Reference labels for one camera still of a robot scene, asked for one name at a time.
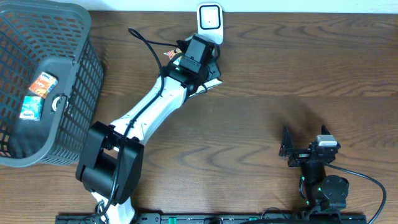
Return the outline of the yellow white snack bag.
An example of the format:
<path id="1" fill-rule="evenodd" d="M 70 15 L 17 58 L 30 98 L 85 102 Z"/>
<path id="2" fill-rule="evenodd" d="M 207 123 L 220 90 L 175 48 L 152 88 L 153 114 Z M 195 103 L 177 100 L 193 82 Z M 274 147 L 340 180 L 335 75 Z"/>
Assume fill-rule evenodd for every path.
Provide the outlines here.
<path id="1" fill-rule="evenodd" d="M 211 81 L 205 81 L 204 64 L 201 66 L 201 69 L 198 73 L 191 72 L 179 66 L 180 60 L 187 51 L 191 38 L 188 40 L 177 41 L 177 48 L 180 49 L 180 52 L 177 53 L 170 60 L 169 64 L 164 68 L 166 77 L 178 81 L 180 85 L 186 89 L 186 99 L 191 98 L 195 95 L 206 93 L 209 89 L 222 84 L 220 76 Z"/>

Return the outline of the teal tissue pack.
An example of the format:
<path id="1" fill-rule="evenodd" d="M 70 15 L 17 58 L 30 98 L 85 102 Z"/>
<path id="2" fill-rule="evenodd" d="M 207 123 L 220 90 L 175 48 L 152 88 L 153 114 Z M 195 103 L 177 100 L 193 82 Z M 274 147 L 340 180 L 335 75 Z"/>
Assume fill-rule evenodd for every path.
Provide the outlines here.
<path id="1" fill-rule="evenodd" d="M 43 106 L 44 99 L 42 97 L 25 96 L 19 118 L 24 120 L 39 121 L 41 119 Z"/>

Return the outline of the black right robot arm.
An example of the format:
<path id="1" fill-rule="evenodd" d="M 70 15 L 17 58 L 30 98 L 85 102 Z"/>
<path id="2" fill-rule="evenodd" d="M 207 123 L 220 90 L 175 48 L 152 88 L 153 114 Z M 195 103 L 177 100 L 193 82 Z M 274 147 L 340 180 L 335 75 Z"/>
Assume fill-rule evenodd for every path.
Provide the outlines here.
<path id="1" fill-rule="evenodd" d="M 338 175 L 326 175 L 325 166 L 336 159 L 340 144 L 326 126 L 308 147 L 294 147 L 288 128 L 283 129 L 280 157 L 288 159 L 289 167 L 299 167 L 299 192 L 307 201 L 306 215 L 339 212 L 346 208 L 349 182 Z"/>

